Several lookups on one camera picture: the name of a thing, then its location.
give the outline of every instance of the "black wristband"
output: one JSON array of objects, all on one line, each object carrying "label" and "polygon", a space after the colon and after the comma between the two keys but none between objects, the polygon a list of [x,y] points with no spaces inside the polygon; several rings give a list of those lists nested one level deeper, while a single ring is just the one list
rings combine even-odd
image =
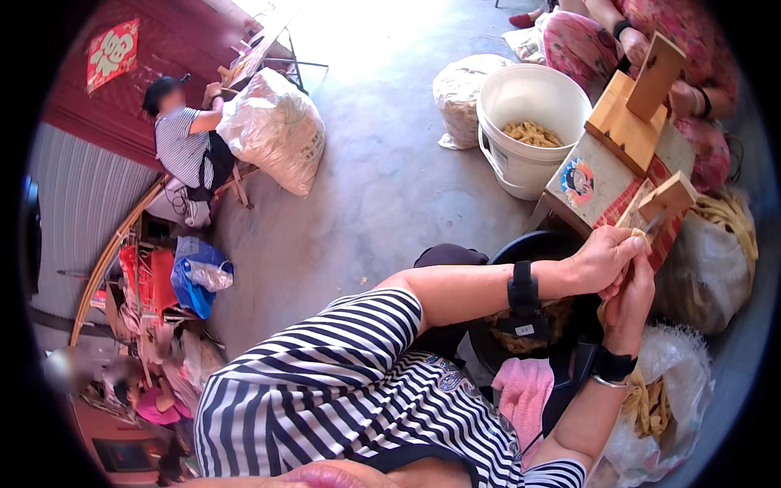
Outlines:
[{"label": "black wristband", "polygon": [[702,115],[700,116],[703,119],[707,119],[711,115],[711,110],[713,109],[713,106],[711,105],[711,99],[708,98],[708,94],[705,93],[704,88],[695,87],[697,88],[700,93],[702,93],[702,98],[705,100],[705,110],[702,112]]},{"label": "black wristband", "polygon": [[618,382],[623,381],[628,375],[632,374],[637,365],[637,358],[626,354],[618,356],[611,353],[604,346],[597,349],[594,356],[594,362],[591,364],[591,372],[599,375],[605,381]]},{"label": "black wristband", "polygon": [[512,269],[512,280],[507,282],[507,302],[517,316],[534,315],[541,309],[537,279],[531,269],[531,261],[517,262]]},{"label": "black wristband", "polygon": [[631,26],[632,24],[629,23],[629,21],[626,19],[616,22],[613,27],[613,37],[615,37],[615,39],[620,42],[621,39],[619,39],[619,36],[621,35],[621,32],[627,27],[631,27]]}]

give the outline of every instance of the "red shoe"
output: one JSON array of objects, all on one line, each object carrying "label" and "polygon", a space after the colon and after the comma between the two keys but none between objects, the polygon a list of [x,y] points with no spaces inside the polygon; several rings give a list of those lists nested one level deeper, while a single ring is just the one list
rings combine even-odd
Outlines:
[{"label": "red shoe", "polygon": [[534,22],[532,22],[528,13],[522,13],[519,16],[512,16],[508,20],[512,26],[518,27],[519,29],[528,29],[529,27],[534,27]]}]

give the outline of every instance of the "white bucket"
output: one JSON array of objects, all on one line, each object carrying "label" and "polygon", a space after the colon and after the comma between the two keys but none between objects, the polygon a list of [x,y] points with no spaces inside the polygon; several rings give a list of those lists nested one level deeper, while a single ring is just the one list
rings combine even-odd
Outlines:
[{"label": "white bucket", "polygon": [[[522,200],[537,200],[583,136],[590,114],[586,93],[564,73],[536,64],[506,66],[490,75],[477,95],[478,141],[502,187]],[[565,145],[538,148],[501,131],[506,123],[524,119],[555,131]]]}]

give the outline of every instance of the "red fu character sign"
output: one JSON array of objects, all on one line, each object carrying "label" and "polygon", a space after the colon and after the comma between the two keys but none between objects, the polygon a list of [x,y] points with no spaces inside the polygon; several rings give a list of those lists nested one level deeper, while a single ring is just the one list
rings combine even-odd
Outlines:
[{"label": "red fu character sign", "polygon": [[136,67],[138,19],[123,22],[92,40],[87,58],[87,93]]}]

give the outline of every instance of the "corrugated metal wall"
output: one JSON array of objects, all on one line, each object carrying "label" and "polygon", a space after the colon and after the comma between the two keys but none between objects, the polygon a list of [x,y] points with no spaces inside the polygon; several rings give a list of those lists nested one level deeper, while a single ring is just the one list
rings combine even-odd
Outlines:
[{"label": "corrugated metal wall", "polygon": [[[31,304],[72,319],[86,282],[57,270],[89,276],[112,233],[156,174],[46,123],[38,128],[29,171],[38,183],[43,232],[39,291]],[[87,321],[105,323],[105,316],[90,310]]]}]

